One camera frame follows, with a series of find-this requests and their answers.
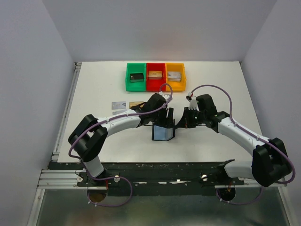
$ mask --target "yellow bin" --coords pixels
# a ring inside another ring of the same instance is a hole
[[[181,81],[169,81],[166,76],[166,82],[171,85],[174,92],[183,92],[186,89],[186,74],[185,67],[183,63],[165,63],[166,75],[168,72],[181,72]]]

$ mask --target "open box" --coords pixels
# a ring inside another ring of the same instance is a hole
[[[166,63],[166,82],[171,85],[173,91],[175,92],[183,92],[186,89],[186,74],[184,64],[181,63]],[[181,73],[181,81],[169,81],[168,80],[168,72],[180,72]]]
[[[161,71],[162,79],[149,79],[149,71]],[[146,64],[146,91],[158,92],[160,86],[166,83],[166,69],[165,63],[147,63]]]
[[[131,82],[130,74],[143,73],[143,81]],[[146,63],[128,63],[126,73],[126,91],[145,92],[146,90]]]

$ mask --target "cable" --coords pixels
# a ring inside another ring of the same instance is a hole
[[[132,113],[132,114],[128,114],[128,115],[126,115],[126,114],[116,115],[116,116],[110,118],[109,121],[112,121],[112,120],[118,119],[118,118],[122,118],[122,117],[128,117],[128,116],[140,116],[140,115],[152,114],[152,113],[154,113],[154,112],[157,112],[157,111],[161,110],[162,108],[164,108],[165,106],[167,106],[167,104],[170,103],[170,102],[172,101],[172,99],[173,99],[173,88],[172,88],[171,85],[169,85],[168,83],[163,83],[163,84],[160,86],[160,88],[159,88],[159,92],[162,90],[162,88],[163,88],[164,86],[168,86],[168,87],[170,88],[170,96],[169,96],[168,100],[166,101],[166,103],[164,103],[161,107],[157,108],[156,110],[150,111],[150,112],[144,112],[144,113]],[[75,145],[76,145],[76,144],[79,142],[79,140],[82,139],[83,136],[85,136],[91,129],[93,129],[93,128],[95,128],[95,127],[97,127],[97,126],[99,126],[99,125],[101,125],[101,124],[103,124],[103,123],[105,123],[105,122],[107,122],[107,121],[104,120],[104,121],[98,122],[98,123],[94,124],[93,126],[90,126],[88,129],[86,129],[86,130],[85,130],[85,131],[84,131],[84,132],[83,132],[83,133],[82,133],[82,134],[74,141],[74,143],[71,145],[71,147],[70,147],[70,149],[69,149],[69,152],[68,152],[68,155],[69,155],[70,157],[72,157],[72,158],[76,158],[76,159],[81,160],[80,157],[71,154],[71,152],[72,152],[72,150],[74,149]],[[128,179],[126,179],[126,178],[124,178],[124,177],[95,178],[95,177],[93,177],[93,176],[90,174],[90,172],[87,170],[87,168],[86,168],[86,173],[87,173],[93,180],[101,181],[101,180],[109,180],[109,179],[113,179],[113,178],[120,178],[120,179],[123,179],[123,180],[125,180],[126,182],[128,182],[128,184],[130,185],[130,195],[129,195],[128,199],[125,200],[125,201],[124,201],[123,203],[121,203],[121,204],[118,204],[118,205],[106,205],[106,204],[95,203],[95,202],[92,202],[92,201],[90,200],[90,194],[88,193],[88,194],[87,194],[87,197],[88,197],[88,199],[89,199],[89,203],[93,203],[94,205],[97,205],[97,206],[104,206],[104,207],[118,207],[118,206],[122,206],[122,205],[126,204],[126,203],[131,199],[132,194],[133,194],[133,187],[132,187],[132,185],[131,185],[131,182],[130,182]]]
[[[295,179],[295,177],[296,177],[296,169],[295,169],[292,161],[282,151],[280,151],[276,146],[274,146],[273,144],[269,143],[268,141],[265,141],[264,139],[262,139],[260,137],[257,138],[256,134],[251,133],[250,131],[248,131],[245,128],[241,127],[240,125],[236,124],[235,120],[232,117],[232,99],[231,99],[230,95],[224,89],[222,89],[222,88],[220,88],[218,86],[215,86],[215,85],[201,85],[201,86],[198,86],[198,87],[194,88],[191,91],[191,93],[193,94],[193,92],[195,90],[197,90],[198,88],[201,88],[201,87],[214,87],[214,88],[217,88],[217,89],[223,91],[227,95],[227,97],[229,98],[229,101],[230,101],[230,119],[231,119],[232,123],[234,125],[236,125],[238,128],[240,128],[242,131],[244,131],[245,133],[247,133],[248,135],[250,135],[250,136],[258,139],[259,141],[267,144],[268,146],[274,148],[290,164],[290,166],[292,168],[292,177],[289,180],[287,180],[287,181],[277,181],[276,183],[278,183],[278,184],[288,184],[288,183],[291,183]]]
[[[258,201],[261,198],[262,194],[263,194],[263,190],[264,190],[263,187],[260,187],[259,195],[255,199],[253,199],[252,201],[249,201],[249,202],[231,202],[231,201],[226,201],[226,200],[224,200],[224,199],[222,199],[220,197],[219,189],[216,190],[216,196],[218,197],[218,199],[220,200],[220,202],[224,202],[224,203],[231,204],[231,205],[236,205],[236,206],[243,206],[243,205],[248,205],[248,204],[251,204],[253,202]]]

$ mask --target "metal frame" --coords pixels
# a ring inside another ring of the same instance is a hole
[[[66,128],[66,122],[67,122],[66,120],[69,116],[70,106],[73,100],[76,83],[80,73],[80,68],[81,68],[81,62],[75,63],[75,70],[71,82],[71,88],[68,94],[67,103],[63,113],[63,118],[60,125],[59,133],[55,142],[55,147],[53,150],[51,161],[58,160],[58,156],[59,156],[58,150],[61,141],[63,139],[62,134]],[[80,173],[83,171],[84,170],[42,170],[27,226],[35,226],[37,224],[46,189],[101,189],[101,190],[106,189],[106,187],[77,187],[78,176],[75,173]],[[233,185],[233,187],[236,188],[260,187],[260,184],[258,184],[254,180],[245,179],[244,181],[245,181],[244,185],[237,185],[237,186]],[[297,221],[297,217],[295,215],[292,204],[290,202],[286,185],[272,184],[271,186],[278,187],[279,189],[280,197],[282,199],[283,207],[285,209],[285,213],[288,218],[289,224],[291,226],[298,226],[299,224]],[[226,187],[227,186],[215,186],[215,188],[226,188]]]

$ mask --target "wall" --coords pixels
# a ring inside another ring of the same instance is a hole
[[[22,226],[54,147],[73,60],[42,1],[2,1],[0,21],[0,225]]]
[[[75,61],[242,60],[276,0],[43,0]]]
[[[278,0],[242,68],[264,135],[280,137],[297,176],[289,187],[301,223],[301,1]]]

